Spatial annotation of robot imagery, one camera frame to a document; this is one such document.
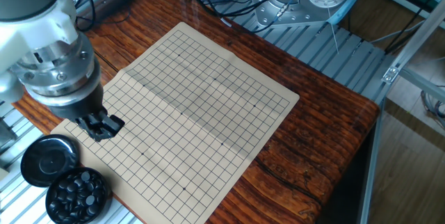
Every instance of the screw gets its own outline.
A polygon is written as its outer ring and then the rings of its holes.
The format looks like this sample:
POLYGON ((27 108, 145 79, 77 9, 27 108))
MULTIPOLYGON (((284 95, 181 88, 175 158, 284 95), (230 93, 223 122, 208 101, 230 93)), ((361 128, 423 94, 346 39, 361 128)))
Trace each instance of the screw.
POLYGON ((34 74, 32 72, 27 72, 24 74, 23 76, 25 79, 33 79, 34 78, 34 74))
POLYGON ((64 81, 64 80, 66 80, 66 78, 67 78, 67 76, 64 73, 57 74, 57 80, 59 80, 59 81, 64 81))
POLYGON ((85 60, 87 57, 88 57, 88 53, 85 52, 85 51, 82 51, 82 52, 81 52, 81 59, 82 59, 82 60, 85 60))

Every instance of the metal rod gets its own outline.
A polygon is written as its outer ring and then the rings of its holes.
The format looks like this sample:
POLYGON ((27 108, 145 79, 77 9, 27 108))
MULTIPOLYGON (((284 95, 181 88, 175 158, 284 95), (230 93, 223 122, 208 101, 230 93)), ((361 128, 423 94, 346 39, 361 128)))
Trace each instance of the metal rod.
POLYGON ((436 8, 430 13, 430 16, 422 24, 419 30, 412 36, 411 40, 403 48, 391 64, 382 78, 386 83, 393 83, 399 72, 405 67, 410 59, 417 53, 425 41, 431 36, 436 28, 445 19, 445 0, 440 1, 436 8))
POLYGON ((418 88, 424 90, 427 94, 433 96, 441 102, 445 102, 445 90, 438 88, 431 81, 423 78, 409 68, 402 69, 400 71, 400 75, 418 88))

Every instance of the wood grain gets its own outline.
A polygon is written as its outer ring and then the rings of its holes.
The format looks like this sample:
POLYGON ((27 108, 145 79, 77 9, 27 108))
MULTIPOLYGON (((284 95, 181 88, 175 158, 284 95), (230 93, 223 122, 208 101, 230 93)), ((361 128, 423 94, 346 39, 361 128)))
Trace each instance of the wood grain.
MULTIPOLYGON (((225 26, 193 0, 133 0, 130 6, 126 22, 87 33, 101 61, 103 83, 185 22, 300 95, 208 223, 314 223, 372 128, 378 105, 264 39, 241 33, 239 25, 225 26)), ((60 122, 28 97, 15 106, 46 134, 60 122)))

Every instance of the wooden floor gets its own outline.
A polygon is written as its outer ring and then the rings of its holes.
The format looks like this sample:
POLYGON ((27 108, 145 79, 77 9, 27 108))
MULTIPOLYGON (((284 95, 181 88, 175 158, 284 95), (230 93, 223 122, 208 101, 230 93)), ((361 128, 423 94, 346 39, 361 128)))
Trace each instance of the wooden floor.
MULTIPOLYGON (((359 0, 350 31, 375 40, 401 30, 414 15, 390 0, 359 0)), ((376 44, 385 48, 389 40, 376 44)), ((445 85, 445 31, 438 29, 410 68, 445 85)), ((445 223, 445 131, 428 115, 420 89, 398 79, 388 94, 369 223, 445 223)))

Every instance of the grid lines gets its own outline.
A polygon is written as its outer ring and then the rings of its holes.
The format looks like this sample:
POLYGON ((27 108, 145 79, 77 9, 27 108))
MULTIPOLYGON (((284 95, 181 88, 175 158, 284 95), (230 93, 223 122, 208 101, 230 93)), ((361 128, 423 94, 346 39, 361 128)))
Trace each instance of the grid lines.
POLYGON ((178 30, 104 93, 126 122, 115 138, 65 128, 172 223, 196 223, 289 103, 178 30))

